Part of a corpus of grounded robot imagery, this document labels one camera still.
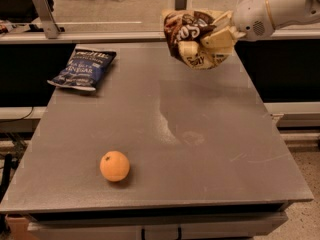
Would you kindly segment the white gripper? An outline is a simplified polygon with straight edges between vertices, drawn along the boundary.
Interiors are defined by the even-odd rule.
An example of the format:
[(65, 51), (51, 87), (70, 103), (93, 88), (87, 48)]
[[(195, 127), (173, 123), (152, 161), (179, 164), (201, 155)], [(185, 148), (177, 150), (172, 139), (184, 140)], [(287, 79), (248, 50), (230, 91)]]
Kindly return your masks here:
[(215, 28), (223, 28), (200, 39), (206, 52), (215, 62), (222, 62), (233, 51), (239, 39), (239, 32), (245, 34), (247, 41), (263, 40), (270, 37), (275, 27), (270, 19), (268, 0), (243, 0), (234, 14), (232, 11), (222, 13), (213, 22)]

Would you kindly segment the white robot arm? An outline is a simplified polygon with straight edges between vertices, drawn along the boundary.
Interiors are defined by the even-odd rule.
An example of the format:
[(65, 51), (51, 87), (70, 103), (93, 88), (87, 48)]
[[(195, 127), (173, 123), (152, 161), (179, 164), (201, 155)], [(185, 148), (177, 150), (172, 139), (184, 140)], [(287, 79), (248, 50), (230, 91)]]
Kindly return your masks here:
[(319, 21), (320, 0), (243, 0), (214, 22), (201, 44), (213, 54), (229, 54), (238, 40), (263, 40), (278, 29)]

